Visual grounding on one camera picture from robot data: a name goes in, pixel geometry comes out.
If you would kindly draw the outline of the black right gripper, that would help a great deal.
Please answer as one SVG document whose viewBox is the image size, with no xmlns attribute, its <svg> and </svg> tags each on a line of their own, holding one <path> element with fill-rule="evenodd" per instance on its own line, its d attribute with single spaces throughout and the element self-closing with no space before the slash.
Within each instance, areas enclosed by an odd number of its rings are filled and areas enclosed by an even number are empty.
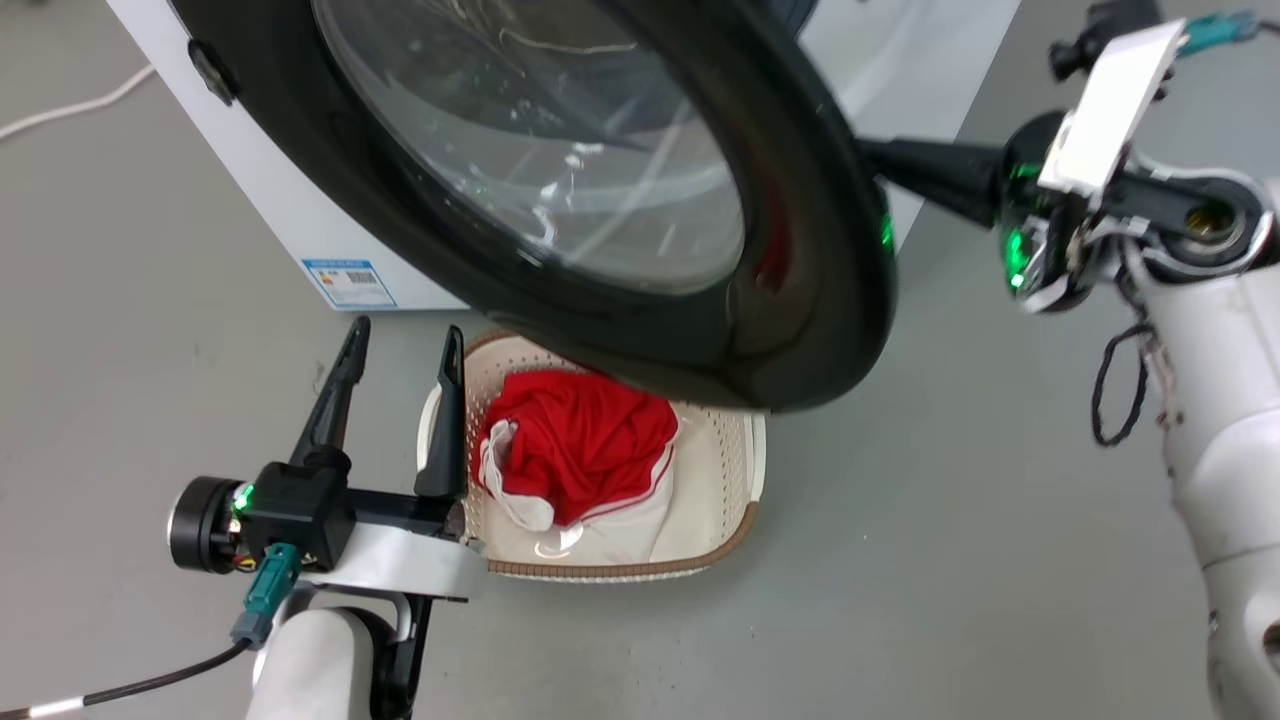
<svg viewBox="0 0 1280 720">
<path fill-rule="evenodd" d="M 1097 223 L 1037 183 L 1066 117 L 1065 110 L 1041 113 L 1004 150 L 918 138 L 861 137 L 859 143 L 881 179 L 979 227 L 998 222 L 1005 284 L 1024 313 L 1062 314 L 1080 306 L 1097 284 L 1112 284 L 1125 305 L 1144 315 L 1146 302 L 1119 251 L 1091 238 Z"/>
</svg>

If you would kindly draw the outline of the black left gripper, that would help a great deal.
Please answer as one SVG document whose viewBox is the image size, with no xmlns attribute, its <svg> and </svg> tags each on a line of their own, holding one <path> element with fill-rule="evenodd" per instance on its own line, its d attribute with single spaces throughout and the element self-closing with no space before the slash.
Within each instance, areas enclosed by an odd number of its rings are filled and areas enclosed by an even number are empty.
<svg viewBox="0 0 1280 720">
<path fill-rule="evenodd" d="M 343 468 L 349 405 L 365 373 L 371 319 L 351 323 L 289 464 L 269 462 L 256 480 L 197 477 L 182 491 L 168 521 L 173 562 L 182 569 L 228 574 L 260 562 L 274 544 L 298 551 L 307 570 L 332 571 L 360 523 L 419 536 L 458 538 L 467 493 L 465 337 L 445 333 L 436 388 L 424 407 L 425 439 L 413 492 L 351 488 Z"/>
</svg>

